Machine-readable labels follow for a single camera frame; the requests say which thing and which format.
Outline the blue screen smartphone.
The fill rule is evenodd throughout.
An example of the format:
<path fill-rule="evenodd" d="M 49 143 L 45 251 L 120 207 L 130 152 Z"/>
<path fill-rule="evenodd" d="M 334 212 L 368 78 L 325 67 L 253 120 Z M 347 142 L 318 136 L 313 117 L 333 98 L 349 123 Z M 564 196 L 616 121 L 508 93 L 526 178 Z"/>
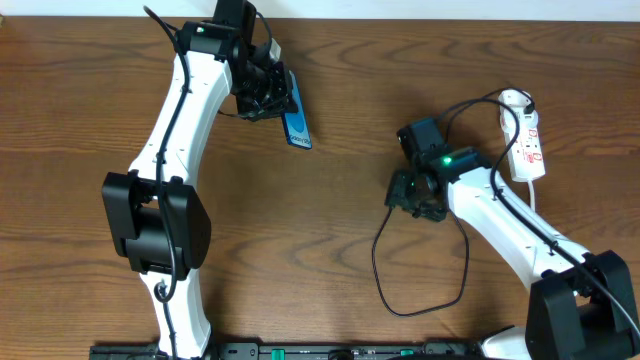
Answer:
<path fill-rule="evenodd" d="M 290 146 L 301 148 L 304 150 L 311 150 L 311 135 L 307 126 L 306 116 L 302 106 L 298 82 L 293 72 L 291 72 L 290 75 L 293 86 L 292 96 L 294 103 L 297 106 L 297 111 L 295 113 L 284 113 L 282 115 L 285 138 Z"/>

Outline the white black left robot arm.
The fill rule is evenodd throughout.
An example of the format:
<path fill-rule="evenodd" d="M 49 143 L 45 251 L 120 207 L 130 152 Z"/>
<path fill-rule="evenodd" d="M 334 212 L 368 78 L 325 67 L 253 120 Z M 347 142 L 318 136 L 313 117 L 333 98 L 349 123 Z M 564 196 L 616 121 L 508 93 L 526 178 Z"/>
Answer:
<path fill-rule="evenodd" d="M 94 346 L 93 359 L 215 355 L 200 284 L 212 225 L 197 193 L 214 120 L 234 96 L 237 118 L 278 118 L 289 145 L 312 146 L 298 83 L 280 46 L 252 41 L 261 20 L 252 3 L 223 0 L 209 19 L 164 26 L 176 56 L 163 107 L 129 169 L 107 174 L 101 189 L 115 250 L 147 287 L 160 337 L 150 345 Z"/>

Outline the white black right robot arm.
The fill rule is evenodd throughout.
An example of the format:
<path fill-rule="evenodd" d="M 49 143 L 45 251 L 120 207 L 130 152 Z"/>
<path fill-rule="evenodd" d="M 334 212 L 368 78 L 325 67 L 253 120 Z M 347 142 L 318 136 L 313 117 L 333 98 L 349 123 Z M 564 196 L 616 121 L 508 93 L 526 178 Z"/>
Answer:
<path fill-rule="evenodd" d="M 593 254 L 524 203 L 476 149 L 454 150 L 433 119 L 400 129 L 410 167 L 385 199 L 415 218 L 447 216 L 474 228 L 529 292 L 526 325 L 480 340 L 486 359 L 630 359 L 639 319 L 629 268 L 613 251 Z"/>

